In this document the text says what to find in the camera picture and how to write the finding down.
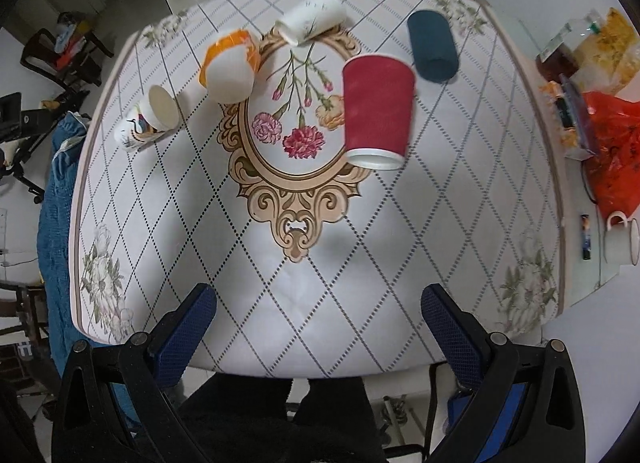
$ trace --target dark teal cup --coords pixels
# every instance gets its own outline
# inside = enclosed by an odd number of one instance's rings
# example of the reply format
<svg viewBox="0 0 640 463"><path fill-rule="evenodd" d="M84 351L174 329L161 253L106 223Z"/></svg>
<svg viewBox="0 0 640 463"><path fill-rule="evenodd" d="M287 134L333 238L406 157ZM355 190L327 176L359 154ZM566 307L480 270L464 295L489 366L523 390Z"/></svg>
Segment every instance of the dark teal cup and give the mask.
<svg viewBox="0 0 640 463"><path fill-rule="evenodd" d="M449 21L437 11L416 11L407 21L415 68L425 80L446 82L460 67Z"/></svg>

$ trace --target white mug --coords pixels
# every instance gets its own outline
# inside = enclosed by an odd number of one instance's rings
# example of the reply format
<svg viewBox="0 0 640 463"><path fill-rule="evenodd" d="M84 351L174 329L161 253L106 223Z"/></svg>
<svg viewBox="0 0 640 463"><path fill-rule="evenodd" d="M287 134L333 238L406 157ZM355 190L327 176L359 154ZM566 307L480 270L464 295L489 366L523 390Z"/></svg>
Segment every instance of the white mug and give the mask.
<svg viewBox="0 0 640 463"><path fill-rule="evenodd" d="M179 121L180 113L172 96L160 86L151 86L116 125L113 139L123 149L133 151L177 127Z"/></svg>
<svg viewBox="0 0 640 463"><path fill-rule="evenodd" d="M622 223L611 224L614 218ZM640 229L635 219L626 217L617 210L607 218L607 231L604 236L604 258L610 265L636 265L640 256Z"/></svg>

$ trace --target plastic bag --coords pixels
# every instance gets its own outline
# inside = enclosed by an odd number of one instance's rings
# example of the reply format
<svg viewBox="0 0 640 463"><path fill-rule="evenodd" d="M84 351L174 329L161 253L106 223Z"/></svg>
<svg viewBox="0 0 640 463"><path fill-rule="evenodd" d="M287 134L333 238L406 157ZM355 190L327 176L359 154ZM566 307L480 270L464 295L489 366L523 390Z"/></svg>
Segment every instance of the plastic bag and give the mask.
<svg viewBox="0 0 640 463"><path fill-rule="evenodd" d="M610 94L585 93L598 155L586 161L586 173L603 218L621 210L627 216L640 205L640 103Z"/></svg>

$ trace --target blue towel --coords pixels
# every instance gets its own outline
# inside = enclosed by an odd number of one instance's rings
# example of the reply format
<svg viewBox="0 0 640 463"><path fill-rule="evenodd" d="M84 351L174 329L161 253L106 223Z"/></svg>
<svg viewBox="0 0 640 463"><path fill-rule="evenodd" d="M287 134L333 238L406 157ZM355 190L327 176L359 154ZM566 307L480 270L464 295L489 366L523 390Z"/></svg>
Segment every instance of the blue towel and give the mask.
<svg viewBox="0 0 640 463"><path fill-rule="evenodd" d="M85 339L92 346L101 347L101 344L89 340L75 328L69 300L71 201L86 130L87 120L78 113L68 112L53 131L51 141L56 153L51 162L38 225L38 264L47 289L49 345L60 374L65 370L71 346L77 340ZM137 422L138 415L133 409L126 387L114 385L114 389L124 413Z"/></svg>

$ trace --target tablecloth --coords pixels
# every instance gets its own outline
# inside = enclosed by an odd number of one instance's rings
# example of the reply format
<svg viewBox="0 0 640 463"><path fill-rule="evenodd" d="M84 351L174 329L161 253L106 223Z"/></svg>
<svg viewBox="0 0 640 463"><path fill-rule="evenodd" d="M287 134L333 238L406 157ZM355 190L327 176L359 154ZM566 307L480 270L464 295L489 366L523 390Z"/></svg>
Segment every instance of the tablecloth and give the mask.
<svg viewBox="0 0 640 463"><path fill-rule="evenodd" d="M547 129L508 45L471 0L343 0L349 19L289 48L274 21L300 0L214 0L164 48L141 35L105 87L83 151L70 237L74 321L123 341L194 284L218 314L192 365L270 377L343 377L442 360L422 321L441 283L485 328L555 316L564 286L561 191ZM418 78L399 171L346 163L341 64L412 63L406 19L437 10L460 53L447 84ZM217 106L197 83L216 32L262 35L254 95ZM182 125L127 154L111 132L152 84Z"/></svg>

